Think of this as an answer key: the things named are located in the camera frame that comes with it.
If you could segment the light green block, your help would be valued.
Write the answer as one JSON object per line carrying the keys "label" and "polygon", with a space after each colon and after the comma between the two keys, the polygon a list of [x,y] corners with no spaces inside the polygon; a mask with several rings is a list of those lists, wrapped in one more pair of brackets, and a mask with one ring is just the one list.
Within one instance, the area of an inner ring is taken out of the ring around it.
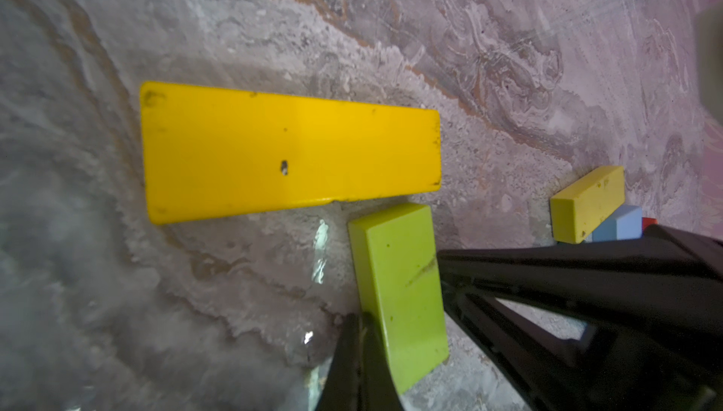
{"label": "light green block", "polygon": [[361,309],[378,323],[399,394],[449,347],[431,208],[404,203],[348,223]]}

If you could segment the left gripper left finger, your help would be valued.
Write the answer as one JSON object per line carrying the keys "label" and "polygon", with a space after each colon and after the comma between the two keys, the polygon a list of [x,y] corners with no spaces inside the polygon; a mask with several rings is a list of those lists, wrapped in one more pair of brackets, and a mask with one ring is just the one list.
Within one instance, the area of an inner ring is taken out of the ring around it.
{"label": "left gripper left finger", "polygon": [[344,318],[318,410],[401,410],[380,326],[368,312]]}

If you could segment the yellow block top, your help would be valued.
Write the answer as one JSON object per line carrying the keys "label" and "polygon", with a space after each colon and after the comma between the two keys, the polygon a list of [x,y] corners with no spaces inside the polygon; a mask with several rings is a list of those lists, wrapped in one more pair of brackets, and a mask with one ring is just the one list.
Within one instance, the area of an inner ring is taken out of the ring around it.
{"label": "yellow block top", "polygon": [[431,193],[433,110],[187,84],[141,85],[147,211],[157,225]]}

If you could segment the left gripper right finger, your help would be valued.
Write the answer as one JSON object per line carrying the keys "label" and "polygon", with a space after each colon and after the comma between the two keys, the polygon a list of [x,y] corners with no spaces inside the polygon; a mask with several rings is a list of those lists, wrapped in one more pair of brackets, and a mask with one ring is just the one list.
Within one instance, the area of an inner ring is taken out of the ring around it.
{"label": "left gripper right finger", "polygon": [[719,410],[722,243],[442,250],[444,309],[534,410]]}

